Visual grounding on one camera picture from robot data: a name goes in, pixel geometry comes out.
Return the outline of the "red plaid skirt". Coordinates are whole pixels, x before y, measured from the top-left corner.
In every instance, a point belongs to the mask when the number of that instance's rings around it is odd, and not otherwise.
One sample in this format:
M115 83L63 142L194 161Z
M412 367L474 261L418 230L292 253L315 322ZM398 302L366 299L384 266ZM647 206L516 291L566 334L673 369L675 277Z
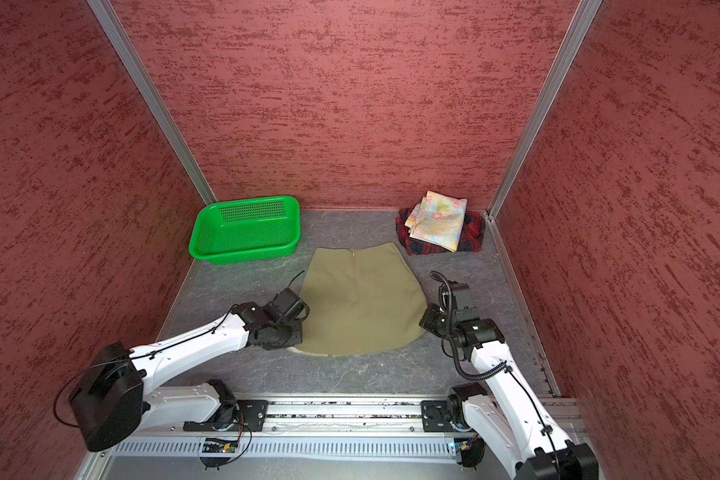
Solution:
M414 239L405 226L412 209L398 211L396 221L396 234L400 245L408 256L449 253L444 247ZM482 250L486 230L485 219L476 211L467 211L462 227L457 252L480 252Z

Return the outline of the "olive green garment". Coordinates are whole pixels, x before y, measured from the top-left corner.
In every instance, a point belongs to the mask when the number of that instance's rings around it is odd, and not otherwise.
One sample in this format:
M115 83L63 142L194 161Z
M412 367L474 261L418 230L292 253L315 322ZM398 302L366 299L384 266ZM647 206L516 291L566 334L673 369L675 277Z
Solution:
M310 307L303 323L302 354L367 355L418 340L426 297L392 243L360 249L318 248L300 297Z

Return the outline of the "pastel floral skirt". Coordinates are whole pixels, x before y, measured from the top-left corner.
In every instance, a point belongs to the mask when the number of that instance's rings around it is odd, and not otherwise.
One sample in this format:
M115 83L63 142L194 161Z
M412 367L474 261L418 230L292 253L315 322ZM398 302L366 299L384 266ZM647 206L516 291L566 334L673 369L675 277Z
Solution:
M466 199L429 190L413 208L404 225L411 238L455 252L464 226L467 203Z

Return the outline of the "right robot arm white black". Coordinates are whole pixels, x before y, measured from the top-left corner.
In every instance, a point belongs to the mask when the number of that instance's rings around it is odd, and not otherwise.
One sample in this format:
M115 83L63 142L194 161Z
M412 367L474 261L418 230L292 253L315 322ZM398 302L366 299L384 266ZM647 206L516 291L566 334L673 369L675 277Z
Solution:
M598 479L598 459L552 418L519 371L503 333L474 309L431 304L420 321L451 351L467 383L453 387L448 420L476 435L512 479Z

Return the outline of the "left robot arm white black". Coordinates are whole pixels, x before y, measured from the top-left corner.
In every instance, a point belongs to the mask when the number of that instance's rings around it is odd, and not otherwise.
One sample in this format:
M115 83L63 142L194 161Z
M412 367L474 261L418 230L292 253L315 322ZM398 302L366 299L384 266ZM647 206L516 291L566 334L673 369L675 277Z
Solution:
M67 386L74 426L87 450L107 450L152 426L209 422L232 400L222 382L170 387L168 381L250 346L263 350L296 346L302 341L302 325L309 313L304 304L280 309L249 302L164 341L131 349L119 342L105 346Z

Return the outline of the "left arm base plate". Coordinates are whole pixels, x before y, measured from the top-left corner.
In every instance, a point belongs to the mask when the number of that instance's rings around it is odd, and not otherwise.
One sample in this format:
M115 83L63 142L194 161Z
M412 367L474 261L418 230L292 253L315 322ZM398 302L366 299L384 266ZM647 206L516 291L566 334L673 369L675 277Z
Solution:
M267 400L223 401L219 408L204 422L185 422L185 432L241 433L246 429L260 432L266 418Z

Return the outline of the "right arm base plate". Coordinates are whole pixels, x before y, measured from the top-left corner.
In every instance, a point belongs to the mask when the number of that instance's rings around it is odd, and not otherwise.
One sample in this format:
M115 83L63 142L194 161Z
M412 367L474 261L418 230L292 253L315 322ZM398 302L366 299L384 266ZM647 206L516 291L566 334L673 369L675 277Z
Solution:
M477 433L487 438L508 427L493 399L485 395L466 399L451 395L445 400L425 400L421 402L421 415L423 429L428 433Z

